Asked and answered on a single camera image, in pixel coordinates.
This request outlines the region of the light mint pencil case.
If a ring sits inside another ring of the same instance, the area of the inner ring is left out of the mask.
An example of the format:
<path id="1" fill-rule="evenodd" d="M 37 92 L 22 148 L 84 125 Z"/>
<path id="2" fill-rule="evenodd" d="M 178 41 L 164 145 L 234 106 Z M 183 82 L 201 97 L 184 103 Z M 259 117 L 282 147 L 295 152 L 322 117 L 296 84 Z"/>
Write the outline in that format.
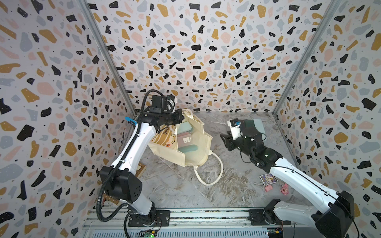
<path id="1" fill-rule="evenodd" d="M 255 124 L 256 129 L 257 129 L 260 133 L 262 133 L 262 134 L 266 134 L 266 132 L 265 132 L 265 127 L 264 127 L 264 125 L 263 125 L 262 120 L 260 120 L 260 119 L 253 119 L 253 121 L 254 121 L 254 124 Z"/>

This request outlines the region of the teal translucent pencil case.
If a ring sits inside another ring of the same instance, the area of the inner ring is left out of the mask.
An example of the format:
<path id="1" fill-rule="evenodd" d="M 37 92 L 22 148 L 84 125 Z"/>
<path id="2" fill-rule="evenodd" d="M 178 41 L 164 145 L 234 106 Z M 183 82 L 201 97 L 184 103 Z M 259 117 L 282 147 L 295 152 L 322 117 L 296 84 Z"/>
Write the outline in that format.
<path id="1" fill-rule="evenodd" d="M 178 151 L 180 151 L 182 153 L 191 153 L 191 152 L 195 152 L 197 150 L 198 150 L 198 146 L 195 144 L 178 148 Z"/>

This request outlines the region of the cream floral canvas bag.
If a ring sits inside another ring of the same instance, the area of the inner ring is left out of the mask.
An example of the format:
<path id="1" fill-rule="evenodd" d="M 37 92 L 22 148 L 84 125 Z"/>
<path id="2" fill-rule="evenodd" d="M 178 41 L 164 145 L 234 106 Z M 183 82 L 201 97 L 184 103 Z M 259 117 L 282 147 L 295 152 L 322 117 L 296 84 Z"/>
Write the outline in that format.
<path id="1" fill-rule="evenodd" d="M 150 141 L 149 148 L 156 156 L 182 167 L 193 167 L 197 179 L 205 186 L 216 184 L 223 175 L 223 163 L 211 150 L 213 137 L 204 131 L 202 122 L 189 109 L 183 109 L 185 117 L 180 124 L 164 128 Z M 209 156 L 219 161 L 221 169 L 217 179 L 206 183 L 197 172 L 198 167 L 204 165 Z"/>

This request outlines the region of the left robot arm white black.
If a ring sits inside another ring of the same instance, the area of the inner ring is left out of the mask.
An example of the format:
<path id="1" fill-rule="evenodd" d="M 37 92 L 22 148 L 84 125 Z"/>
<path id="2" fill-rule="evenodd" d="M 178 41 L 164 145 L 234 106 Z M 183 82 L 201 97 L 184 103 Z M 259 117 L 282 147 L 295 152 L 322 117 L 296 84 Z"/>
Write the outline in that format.
<path id="1" fill-rule="evenodd" d="M 142 182 L 136 177 L 139 162 L 150 141 L 162 127 L 176 126 L 185 117 L 182 110 L 173 112 L 142 112 L 135 124 L 134 133 L 121 154 L 111 164 L 100 171 L 102 186 L 96 201 L 96 214 L 101 222 L 108 222 L 124 207 L 130 209 L 142 223 L 150 225 L 155 220 L 155 204 L 142 194 Z M 105 217 L 102 214 L 103 195 L 118 199 L 123 203 Z"/>

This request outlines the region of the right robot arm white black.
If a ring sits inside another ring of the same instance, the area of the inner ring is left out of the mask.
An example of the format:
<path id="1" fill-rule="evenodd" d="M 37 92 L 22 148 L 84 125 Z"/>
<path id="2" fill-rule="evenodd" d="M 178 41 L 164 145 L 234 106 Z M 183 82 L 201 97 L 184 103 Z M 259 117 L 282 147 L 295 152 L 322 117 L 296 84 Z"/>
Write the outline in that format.
<path id="1" fill-rule="evenodd" d="M 220 137 L 228 151 L 237 149 L 247 155 L 250 163 L 281 179 L 311 203 L 306 206 L 273 199 L 262 214 L 268 224 L 290 221 L 316 228 L 326 238 L 345 237 L 355 223 L 354 198 L 350 193 L 326 187 L 266 147 L 253 121 L 233 119 L 227 126 L 228 133 Z"/>

